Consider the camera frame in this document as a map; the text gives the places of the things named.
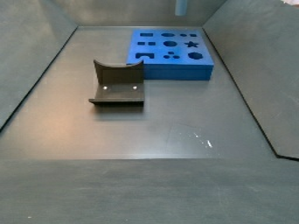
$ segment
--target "gray floor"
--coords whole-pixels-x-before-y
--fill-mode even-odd
[[[79,28],[0,136],[2,158],[273,158],[211,48],[211,81],[147,80],[144,107],[99,107],[92,60],[127,61],[130,27]]]
[[[147,81],[144,110],[88,103],[92,60],[123,63],[130,34],[79,29],[7,125],[0,223],[297,224],[298,163],[274,157],[210,45],[210,82]]]
[[[286,160],[0,162],[0,223],[298,224]]]

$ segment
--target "dark gray bracket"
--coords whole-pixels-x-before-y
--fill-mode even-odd
[[[108,66],[94,60],[98,72],[98,93],[94,104],[143,103],[144,62],[130,66]]]

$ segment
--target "blue foam block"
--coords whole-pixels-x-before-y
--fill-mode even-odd
[[[127,64],[140,60],[147,80],[211,79],[214,62],[196,30],[135,30]]]

